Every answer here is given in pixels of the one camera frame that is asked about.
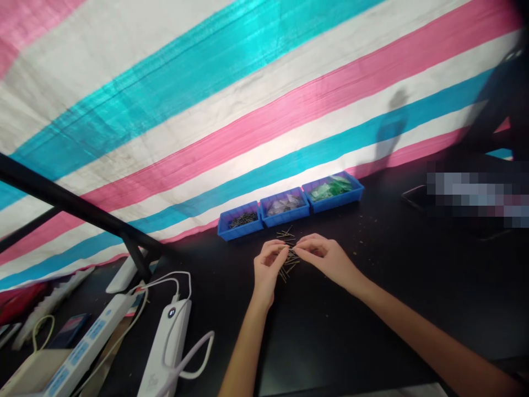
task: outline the left hand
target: left hand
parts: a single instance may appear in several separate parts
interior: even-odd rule
[[[266,310],[274,302],[279,269],[287,260],[289,246],[281,240],[270,240],[263,244],[261,253],[253,260],[255,284],[253,286],[252,301],[262,305]]]

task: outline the wall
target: wall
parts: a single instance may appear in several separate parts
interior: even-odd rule
[[[452,144],[521,27],[507,0],[9,0],[0,13],[1,151],[164,242]],[[0,188],[0,235],[48,208]],[[125,253],[62,214],[0,255],[0,289]]]

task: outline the white stripe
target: white stripe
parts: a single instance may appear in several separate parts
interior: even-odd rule
[[[425,124],[418,126],[417,128],[414,128],[413,130],[402,134],[400,140],[398,140],[395,150],[399,150],[403,147],[409,146],[417,142],[421,142],[425,139],[443,135],[445,133],[461,128],[465,125],[465,121],[471,113],[471,109],[472,107],[469,106],[460,111],[453,112],[443,117],[439,117],[438,119],[431,120]],[[350,167],[355,167],[357,165],[370,163],[372,161],[378,160],[378,158],[376,157],[376,147],[377,145],[373,144],[370,146],[363,147],[362,149],[358,149],[354,152],[349,152],[341,156],[337,160],[325,164],[320,164],[298,175],[292,176],[291,178],[283,179],[272,185],[268,185],[251,193],[248,193],[244,196],[234,198],[233,200],[230,200],[218,207],[212,208],[211,210],[206,211],[205,213],[200,214],[195,218],[186,219],[164,230],[149,234],[158,240],[177,236],[180,233],[185,232],[186,230],[197,226],[205,225],[211,221],[214,221],[224,211],[241,206],[254,200],[259,201],[264,197],[268,197],[273,194],[277,194],[278,192],[301,186],[302,184],[306,184],[310,181],[319,178],[324,178],[328,175],[335,174]]]
[[[22,143],[84,97],[233,0],[87,0],[24,49],[0,84],[0,150]]]
[[[421,142],[428,138],[433,138],[439,135],[443,135],[447,132],[451,132],[457,128],[460,128],[464,126],[466,122],[467,123],[471,122],[471,120],[469,120],[470,114],[473,114],[472,106],[469,106],[460,111],[447,114],[443,117],[440,117],[438,119],[434,119],[425,124],[422,124],[418,126],[417,128],[402,134],[401,138],[398,140],[395,146],[395,150],[399,150],[408,145]],[[149,233],[149,235],[151,235],[152,237],[158,240],[174,237],[194,227],[208,224],[209,222],[217,219],[222,212],[230,210],[237,206],[241,206],[243,204],[246,204],[254,200],[258,201],[262,199],[263,197],[271,196],[273,194],[276,194],[277,192],[289,190],[296,186],[301,186],[302,184],[305,184],[309,181],[323,178],[327,175],[335,174],[337,172],[340,172],[350,167],[354,167],[354,166],[365,164],[365,163],[370,163],[371,161],[377,160],[376,146],[377,145],[374,144],[374,145],[363,147],[362,149],[358,149],[354,152],[347,153],[335,161],[332,161],[326,164],[320,164],[317,167],[308,169],[298,175],[292,176],[291,178],[283,179],[277,183],[274,183],[272,185],[268,185],[261,189],[255,190],[249,194],[239,196],[218,207],[212,208],[211,210],[206,211],[205,213],[200,214],[199,216],[195,218],[186,219],[164,230],[160,230],[154,233]],[[127,252],[127,249],[125,248],[124,244],[112,246],[101,252],[98,252],[97,254],[95,254],[94,256],[88,259],[80,259],[62,268],[59,271],[53,272],[49,274],[48,276],[41,278],[40,280],[45,280],[47,278],[54,278],[60,275],[66,275],[66,274],[74,272],[75,270],[81,269],[83,267],[107,261],[110,258],[118,254],[126,253],[126,252]],[[0,278],[6,277],[6,275],[8,275],[4,272],[3,268],[5,266],[13,264],[14,262],[18,262],[18,260],[12,261],[0,267]],[[31,266],[25,266],[25,265],[26,264],[24,263],[17,264],[18,266],[17,270],[21,271],[22,269],[20,269],[20,267],[22,266],[24,266],[25,268],[31,267]]]
[[[468,0],[384,1],[57,183],[82,195],[128,176],[289,91],[427,25],[466,2]],[[23,214],[25,208],[27,204],[22,199],[0,212],[0,217],[9,217],[12,213]]]
[[[10,211],[6,214],[2,214],[2,222],[0,222],[0,240],[50,210],[51,207],[52,206],[48,203],[33,196],[25,197],[23,206],[19,207],[19,212]]]
[[[289,131],[286,134],[283,134],[280,137],[277,137],[276,139],[265,143],[245,154],[242,154],[241,156],[238,156],[235,159],[229,160],[226,163],[216,168],[213,168],[197,176],[196,178],[185,182],[182,185],[175,187],[174,189],[149,197],[138,204],[134,204],[132,206],[113,211],[112,214],[118,217],[119,219],[130,222],[132,220],[141,219],[146,216],[158,213],[175,203],[184,202],[188,199],[196,197],[197,195],[204,193],[205,191],[213,189],[214,187],[219,186],[234,178],[237,178],[240,175],[244,175],[252,169],[265,165],[272,160],[280,158],[293,151],[297,151],[310,144],[321,141],[322,139],[341,133],[354,126],[358,126],[372,119],[373,117],[377,117],[380,114],[387,112],[387,104],[395,96],[395,93],[401,88],[404,88],[406,90],[406,93],[409,96],[409,103],[433,95],[444,88],[465,81],[466,79],[476,76],[496,66],[499,61],[503,58],[504,53],[509,50],[510,44],[516,41],[516,38],[517,33],[511,33],[499,37],[490,42],[487,42],[481,46],[475,47],[454,58],[451,58],[430,69],[427,69],[426,71],[418,75],[402,80],[397,84],[381,92],[376,93],[375,95],[364,98],[349,106],[346,106],[345,108],[339,109],[324,117],[321,117],[320,119],[295,128],[294,130]],[[450,132],[462,127],[464,122],[461,121],[459,122],[459,124],[458,122],[459,119],[454,122],[447,123],[445,126],[446,129],[444,129],[441,133]],[[423,140],[432,136],[436,136],[428,135],[429,133],[427,131],[428,130],[424,132],[424,135],[422,137],[418,137],[421,137]],[[405,144],[407,142],[405,136],[408,136],[411,133],[412,131],[409,131],[404,134],[403,138],[399,141],[399,145]],[[367,158],[363,159],[360,163],[352,163],[350,165],[347,165],[345,168],[353,167],[357,164],[370,162],[372,161],[372,159],[374,159],[374,155],[372,155],[371,157],[368,156]],[[314,179],[318,178],[305,179],[303,180],[303,183],[307,183],[310,180]],[[253,200],[262,199],[263,197],[269,196],[272,193],[273,191],[271,191],[271,193],[267,193],[259,197],[256,196],[257,198]],[[230,209],[229,206],[230,204],[227,204],[227,207],[226,205],[221,207],[226,208],[228,210]],[[156,232],[153,235],[156,235],[157,239],[169,238],[178,235],[186,230],[189,230],[193,227],[207,224],[218,218],[221,212],[219,212],[218,208],[219,207],[217,207],[217,209],[214,208],[205,213],[216,213],[216,217],[209,219],[208,216],[202,214],[198,217],[189,218],[183,222],[178,223],[177,225],[174,225],[173,228],[176,228],[174,230],[177,230],[177,232],[175,232],[174,234],[166,234],[165,231],[162,231]],[[6,263],[5,265],[0,267],[0,270],[4,271],[5,268],[6,271],[8,271],[8,269],[12,269],[11,271],[17,272],[22,269],[27,269],[31,266],[34,266],[35,264],[38,264],[42,261],[43,257],[47,256],[34,253],[40,252],[41,249],[44,249],[47,246],[54,246],[55,248],[50,248],[50,250],[54,250],[55,252],[62,252],[59,251],[59,249],[62,249],[64,251],[66,249],[71,248],[73,245],[85,239],[83,238],[83,234],[76,233],[78,229],[81,229],[83,230],[83,233],[86,233],[84,231],[84,227],[86,227],[85,224],[79,226],[76,229],[72,229],[67,233],[64,233],[54,241],[49,242],[43,245],[42,247],[24,256],[21,256],[9,263]]]
[[[42,281],[45,281],[45,280],[51,280],[53,278],[58,278],[58,277],[62,277],[62,276],[67,276],[67,275],[70,275],[76,271],[78,271],[79,269],[82,269],[84,267],[88,267],[88,266],[91,266],[91,265],[94,265],[94,264],[99,264],[99,263],[103,263],[107,260],[110,260],[112,259],[113,257],[117,256],[117,255],[120,255],[122,253],[127,253],[127,248],[125,247],[124,244],[118,244],[118,245],[114,245],[112,247],[109,247],[103,251],[100,251],[98,252],[96,255],[90,257],[90,258],[87,258],[87,259],[79,259],[78,261],[75,261],[74,263],[68,265],[68,266],[65,266],[63,267],[62,269],[58,270],[58,271],[55,271],[55,272],[52,272],[48,275],[46,275],[45,277],[41,277],[41,278],[37,278],[37,279],[28,279],[27,281],[17,285],[17,286],[14,286],[14,287],[11,287],[11,288],[6,288],[6,289],[0,289],[0,292],[3,292],[3,291],[8,291],[10,289],[14,289],[14,288],[19,288],[19,287],[22,287],[22,286],[27,286],[29,284],[33,284],[37,281],[39,282],[42,282]]]
[[[59,237],[50,241],[49,243],[27,253],[26,255],[20,256],[15,260],[0,266],[0,280],[11,274],[20,273],[23,270],[29,269],[30,267],[39,264],[45,259],[61,254],[80,242],[83,242],[103,232],[104,230],[85,222],[82,225],[61,234]]]
[[[275,159],[386,113],[387,104],[401,89],[408,95],[409,103],[424,99],[495,67],[516,40],[517,33],[511,33],[475,47],[375,95],[295,128],[171,190],[115,210],[112,214],[130,222],[196,197]]]

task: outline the blue plastic bin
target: blue plastic bin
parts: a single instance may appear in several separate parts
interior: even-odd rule
[[[277,215],[268,216],[266,213],[268,211],[269,206],[272,205],[272,202],[275,200],[286,199],[287,194],[291,194],[293,196],[297,196],[301,198],[303,200],[304,205],[302,207],[295,208],[293,210],[286,211],[286,212],[283,212]],[[261,217],[263,221],[265,222],[266,226],[268,227],[276,226],[282,223],[291,222],[295,219],[309,216],[309,214],[310,214],[309,202],[307,201],[305,194],[302,192],[302,190],[299,187],[295,187],[294,189],[287,190],[285,192],[278,193],[276,195],[261,199]]]
[[[240,217],[245,212],[257,212],[257,220],[247,223],[246,225],[237,226],[236,228],[230,229],[230,222],[235,218]],[[217,234],[224,240],[229,241],[236,239],[237,237],[242,237],[258,230],[262,230],[264,228],[263,220],[261,218],[261,211],[259,211],[259,204],[257,204],[257,201],[254,201],[220,214]]]
[[[355,177],[349,175],[345,171],[342,171],[338,174],[334,174],[335,176],[341,176],[342,178],[347,179],[349,182],[351,182],[351,185],[353,187],[352,191],[342,193],[338,196],[329,197],[328,199],[325,198],[320,201],[313,202],[312,198],[310,197],[310,192],[317,188],[318,186],[323,185],[324,183],[329,183],[332,181],[330,176],[326,176],[325,178],[318,179],[314,182],[308,183],[303,185],[303,191],[305,192],[305,195],[307,196],[307,199],[313,208],[314,212],[321,212],[330,210],[331,208],[339,207],[341,205],[353,202],[353,201],[359,201],[362,197],[362,192],[364,191],[363,185],[356,179]]]

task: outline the white cable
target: white cable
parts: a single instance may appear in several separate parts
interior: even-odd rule
[[[110,348],[109,352],[106,354],[105,358],[103,358],[103,360],[101,360],[101,362],[99,363],[99,365],[96,367],[95,370],[92,371],[92,374],[90,374],[90,376],[88,377],[87,380],[84,381],[84,383],[77,389],[77,391],[75,393],[73,393],[71,395],[71,397],[75,397],[76,395],[78,395],[82,390],[83,390],[83,387],[85,387],[87,385],[87,383],[92,379],[92,377],[97,373],[97,371],[99,370],[99,368],[101,368],[101,366],[105,363],[106,359],[110,356],[110,353],[112,353],[112,351],[116,348],[116,346],[121,342],[121,340],[128,334],[128,332],[131,330],[132,327],[134,327],[134,324],[138,321],[139,317],[142,315],[143,313],[143,309],[145,308],[145,304],[147,303],[147,296],[149,294],[149,291],[148,289],[145,289],[145,295],[143,297],[143,302],[142,302],[142,306],[140,307],[139,311],[138,311],[138,315],[136,316],[136,318],[134,318],[134,320],[132,320],[131,324],[128,326],[128,328],[125,330],[125,332],[118,338],[118,340],[113,344],[113,346]]]
[[[209,339],[208,343],[208,350],[206,351],[206,359],[204,360],[205,364],[203,363],[202,366],[205,367],[207,364],[207,360],[209,358],[209,352],[211,351],[211,346],[213,345],[213,339],[215,338],[215,333],[213,331],[208,332],[202,338],[189,350],[189,353],[183,358],[183,360],[176,366],[176,368],[170,368],[168,367],[168,370],[171,372],[170,380],[165,382],[164,386],[160,389],[159,392],[157,392],[156,397],[162,397],[169,391],[169,388],[172,386],[172,383],[178,378],[178,376],[182,375],[182,370],[186,367],[186,365],[189,363],[191,358],[195,355],[195,353],[202,347],[202,345]]]
[[[148,291],[148,288],[149,287],[153,287],[155,285],[158,285],[158,284],[161,284],[162,282],[165,282],[165,281],[176,281],[176,294],[175,294],[175,297],[179,296],[179,293],[180,293],[180,284],[178,282],[177,279],[175,278],[166,278],[167,276],[170,276],[170,275],[173,275],[173,274],[185,274],[187,275],[188,277],[188,280],[189,280],[189,295],[187,296],[186,299],[184,299],[184,302],[182,303],[182,307],[180,308],[180,310],[176,313],[176,315],[174,316],[174,321],[172,322],[171,324],[171,329],[169,330],[168,332],[168,335],[167,335],[167,338],[165,339],[165,343],[164,343],[164,350],[163,350],[163,353],[162,353],[162,357],[161,357],[161,363],[162,365],[170,372],[170,375],[169,375],[169,380],[164,384],[164,386],[161,388],[161,390],[156,394],[156,397],[162,397],[165,393],[167,393],[167,391],[169,390],[169,388],[171,387],[171,385],[173,384],[173,382],[178,378],[178,376],[181,376],[183,379],[196,379],[198,378],[202,372],[204,371],[207,363],[208,363],[208,360],[209,360],[209,354],[211,352],[211,347],[213,346],[213,339],[215,337],[215,332],[213,331],[210,331],[208,332],[207,334],[205,334],[192,348],[191,350],[189,350],[189,353],[183,358],[183,360],[180,362],[180,364],[178,364],[176,366],[176,368],[172,368],[170,366],[168,366],[166,363],[165,363],[165,352],[167,351],[167,345],[169,343],[169,337],[172,333],[172,329],[173,327],[175,326],[176,324],[176,319],[178,318],[178,316],[180,315],[180,312],[182,312],[183,308],[185,307],[185,305],[187,304],[187,302],[190,300],[191,298],[191,293],[192,293],[192,290],[191,290],[191,273],[189,272],[186,272],[186,271],[173,271],[173,272],[169,272],[167,273],[165,276],[161,276],[160,278],[157,278],[156,280],[146,284],[146,285],[138,285],[138,286],[135,286],[133,289],[131,289],[129,291],[132,292],[132,291],[135,291],[136,288],[141,288],[141,289],[144,289],[145,290],[145,297],[144,297],[144,301],[143,301],[143,304],[142,304],[142,307],[140,309],[140,311],[138,312],[138,316],[134,319],[134,321],[132,322],[132,324],[129,326],[129,328],[125,331],[125,333],[120,337],[120,339],[116,342],[116,344],[122,339],[124,338],[124,336],[127,334],[127,332],[129,331],[130,328],[132,328],[132,326],[135,324],[136,320],[139,318],[139,316],[141,315],[142,311],[143,311],[143,308],[145,306],[145,302],[147,301],[147,291]],[[195,372],[192,372],[192,373],[189,373],[189,372],[185,372],[183,371],[183,369],[186,367],[186,365],[189,363],[189,361],[191,360],[191,358],[196,354],[196,352],[198,351],[198,349],[200,349],[202,347],[202,345],[209,339],[209,343],[208,343],[208,347],[207,347],[207,350],[206,350],[206,355],[204,357],[204,361],[202,362],[202,365],[200,366],[200,368],[195,371]],[[110,350],[110,352],[112,352],[112,350],[114,349],[116,345],[114,344],[114,346],[112,346],[112,349]],[[101,365],[105,362],[105,360],[107,359],[108,355],[103,359],[103,361],[101,361],[101,363],[98,365],[98,367],[95,369],[95,371],[90,375],[90,377],[83,383],[83,385],[77,390],[77,392],[75,394],[72,395],[72,397],[75,397],[81,390],[82,388],[86,385],[86,383],[90,380],[90,378],[95,374],[95,372],[101,367]]]
[[[165,278],[163,280],[155,280],[153,282],[150,282],[150,283],[144,285],[142,288],[153,287],[155,285],[161,284],[161,283],[166,282],[166,281],[175,281],[176,282],[176,293],[179,293],[179,291],[180,291],[180,283],[178,282],[177,279],[172,278],[172,277],[171,278]]]

